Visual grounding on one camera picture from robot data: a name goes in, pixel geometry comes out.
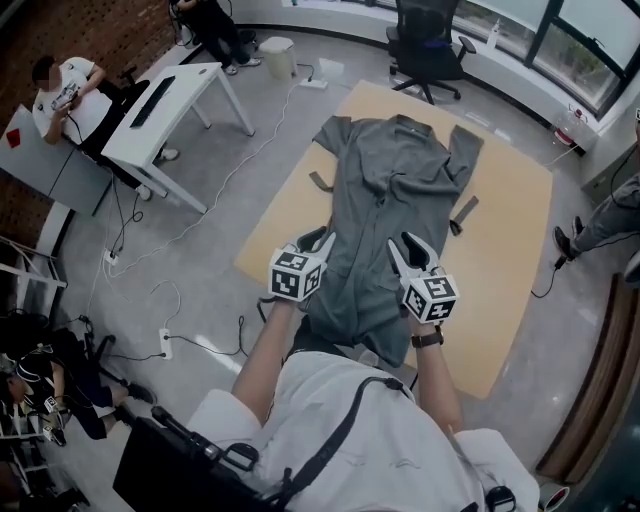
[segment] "person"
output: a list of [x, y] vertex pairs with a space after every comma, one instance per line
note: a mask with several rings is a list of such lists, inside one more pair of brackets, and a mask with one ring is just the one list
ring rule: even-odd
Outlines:
[[[222, 10], [217, 0], [170, 0], [178, 20], [187, 25], [202, 46], [222, 64], [227, 75], [235, 75], [238, 68], [259, 66], [260, 59], [252, 58], [243, 48], [240, 34], [231, 17]], [[220, 39], [229, 45], [230, 55], [220, 46]]]
[[472, 510], [473, 503], [485, 510], [485, 494], [498, 486], [511, 490], [514, 510], [537, 510], [538, 486], [503, 437], [465, 429], [432, 324], [408, 319], [417, 347], [416, 404], [406, 387], [389, 385], [391, 375], [347, 358], [312, 333], [308, 317], [282, 365], [295, 309], [292, 302], [274, 303], [231, 392], [210, 391], [187, 425], [223, 450], [243, 442], [256, 447], [255, 469], [239, 473], [247, 485], [263, 496], [281, 490], [326, 446], [364, 381], [378, 377], [385, 382], [366, 386], [328, 466], [285, 504], [287, 510], [458, 512]]
[[[640, 123], [636, 123], [635, 153], [640, 166]], [[560, 226], [554, 227], [553, 241], [568, 261], [615, 235], [640, 231], [640, 175], [633, 175], [612, 195], [595, 209], [586, 225], [580, 217], [573, 218], [571, 238]]]
[[[61, 329], [53, 335], [47, 340], [50, 344], [23, 356], [13, 373], [0, 373], [0, 400], [5, 408], [24, 401], [42, 412], [45, 401], [52, 397], [57, 411], [75, 416], [90, 438], [104, 439], [118, 421], [128, 426], [135, 421], [124, 405], [128, 397], [155, 402], [153, 394], [136, 383], [127, 387], [102, 385], [97, 368], [89, 363], [84, 346], [73, 333]], [[115, 407], [115, 411], [99, 418], [94, 405]]]
[[[52, 56], [45, 55], [35, 63], [31, 77], [38, 86], [33, 120], [45, 142], [57, 144], [65, 136], [135, 189], [141, 199], [148, 200], [151, 191], [147, 187], [102, 156], [103, 148], [125, 116], [120, 104], [97, 89], [106, 77], [104, 69], [83, 57], [58, 64]], [[158, 159], [175, 160], [178, 156], [177, 150], [163, 148]]]

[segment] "hand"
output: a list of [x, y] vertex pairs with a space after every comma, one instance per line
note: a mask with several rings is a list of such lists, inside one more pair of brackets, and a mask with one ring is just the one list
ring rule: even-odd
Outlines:
[[67, 117], [70, 110], [71, 110], [71, 103], [67, 103], [66, 105], [64, 105], [63, 107], [60, 107], [58, 110], [56, 110], [53, 113], [53, 119], [58, 122], [62, 121], [65, 117]]
[[420, 322], [418, 322], [418, 319], [411, 313], [409, 313], [407, 319], [409, 321], [409, 328], [411, 329], [411, 334], [413, 336], [427, 336], [436, 332], [435, 324], [421, 324]]

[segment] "keyboard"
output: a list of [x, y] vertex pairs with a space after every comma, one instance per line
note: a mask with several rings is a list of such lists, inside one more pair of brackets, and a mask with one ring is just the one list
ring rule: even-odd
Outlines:
[[156, 90], [151, 93], [147, 102], [142, 106], [140, 112], [131, 123], [131, 128], [140, 128], [144, 122], [149, 118], [153, 109], [156, 108], [156, 105], [160, 101], [160, 99], [164, 96], [164, 93], [167, 92], [169, 86], [176, 79], [175, 76], [168, 76], [160, 84], [156, 87]]

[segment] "black shoe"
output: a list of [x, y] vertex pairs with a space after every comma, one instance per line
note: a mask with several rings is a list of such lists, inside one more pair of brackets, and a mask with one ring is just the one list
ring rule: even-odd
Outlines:
[[553, 241], [556, 243], [556, 247], [560, 253], [567, 258], [567, 261], [572, 261], [575, 256], [571, 251], [571, 240], [565, 235], [559, 226], [553, 228]]
[[127, 386], [127, 389], [129, 390], [129, 396], [131, 398], [134, 398], [135, 400], [142, 400], [143, 402], [147, 402], [148, 404], [155, 405], [156, 397], [147, 388], [141, 386], [140, 384], [132, 382]]
[[573, 228], [573, 239], [575, 240], [576, 238], [578, 238], [578, 235], [582, 233], [582, 231], [584, 230], [584, 226], [582, 225], [582, 221], [580, 220], [580, 217], [576, 215], [573, 218], [573, 223], [571, 224], [571, 227]]
[[121, 421], [129, 428], [133, 428], [133, 424], [136, 422], [134, 414], [124, 405], [116, 407], [116, 410], [113, 411], [113, 415], [116, 420]]

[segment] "brick wall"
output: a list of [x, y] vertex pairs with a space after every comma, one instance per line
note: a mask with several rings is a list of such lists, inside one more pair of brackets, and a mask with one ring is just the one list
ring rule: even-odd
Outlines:
[[[40, 56], [86, 57], [120, 84], [124, 69], [135, 65], [139, 75], [172, 45], [168, 0], [28, 0], [0, 29], [0, 133], [20, 103], [31, 108], [36, 94], [31, 69]], [[35, 245], [42, 226], [15, 222], [33, 219], [21, 212], [41, 213], [43, 197], [32, 190], [21, 192], [27, 187], [0, 173], [5, 174], [0, 177], [0, 234]]]

